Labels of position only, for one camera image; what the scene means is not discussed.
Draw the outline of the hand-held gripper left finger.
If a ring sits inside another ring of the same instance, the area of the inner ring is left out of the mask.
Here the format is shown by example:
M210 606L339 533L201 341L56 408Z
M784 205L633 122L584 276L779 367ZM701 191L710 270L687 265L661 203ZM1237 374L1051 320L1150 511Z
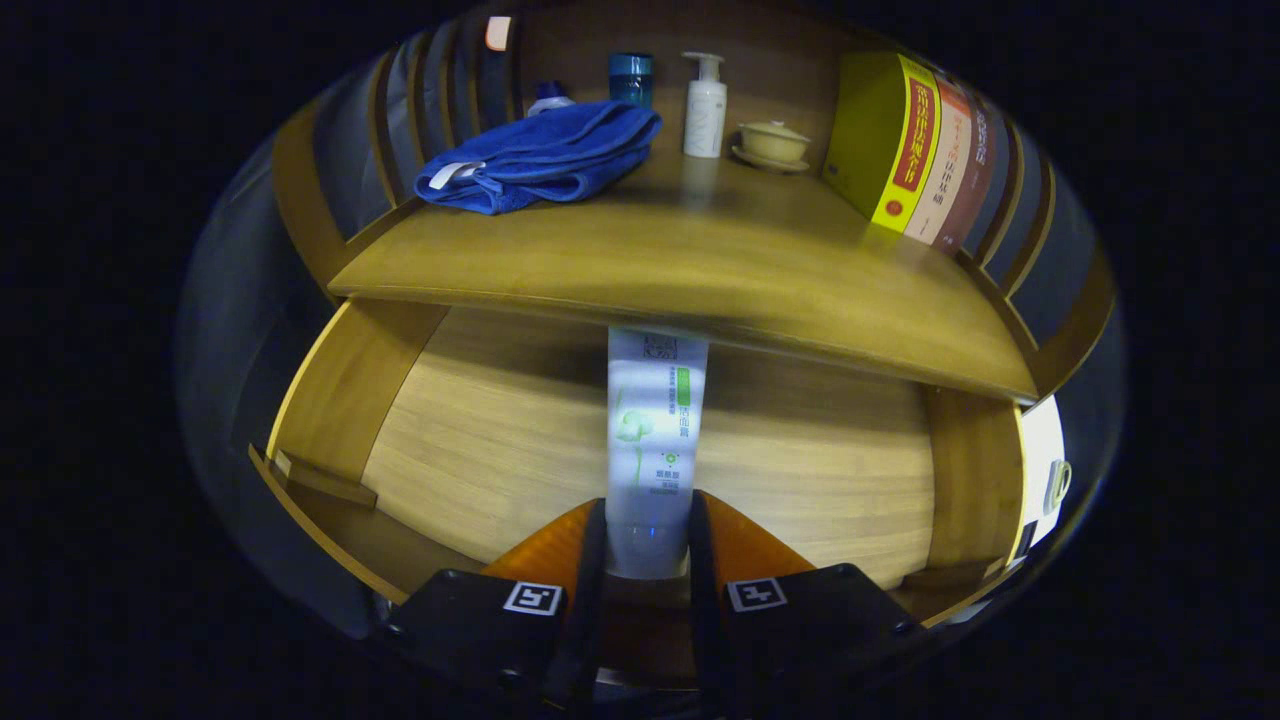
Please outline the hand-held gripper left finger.
M594 498L479 571L436 571L387 619L387 648L448 708L586 711L605 546L605 502Z

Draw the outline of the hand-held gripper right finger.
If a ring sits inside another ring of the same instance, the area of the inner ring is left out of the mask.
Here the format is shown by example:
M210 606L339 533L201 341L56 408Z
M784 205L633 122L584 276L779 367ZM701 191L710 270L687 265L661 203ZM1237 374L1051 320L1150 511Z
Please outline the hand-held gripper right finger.
M925 628L858 566L817 568L704 491L687 525L707 701L841 701L925 657Z

